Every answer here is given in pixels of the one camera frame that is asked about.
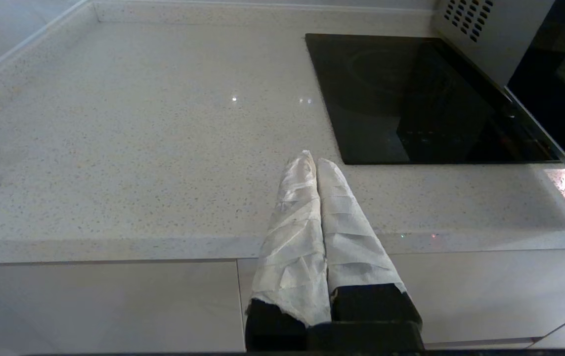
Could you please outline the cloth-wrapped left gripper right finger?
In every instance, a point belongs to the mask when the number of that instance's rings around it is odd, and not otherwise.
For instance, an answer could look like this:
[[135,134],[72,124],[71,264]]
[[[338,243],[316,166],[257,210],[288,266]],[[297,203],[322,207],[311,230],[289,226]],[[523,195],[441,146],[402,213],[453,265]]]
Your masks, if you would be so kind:
[[334,320],[422,322],[341,169],[320,159],[317,178]]

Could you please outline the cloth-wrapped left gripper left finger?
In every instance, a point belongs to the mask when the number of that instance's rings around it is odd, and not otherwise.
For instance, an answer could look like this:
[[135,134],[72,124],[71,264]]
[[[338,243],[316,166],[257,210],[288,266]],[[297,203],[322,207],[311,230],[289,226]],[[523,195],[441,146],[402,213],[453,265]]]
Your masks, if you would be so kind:
[[307,150],[282,173],[246,316],[249,352],[303,351],[309,330],[331,322],[317,169]]

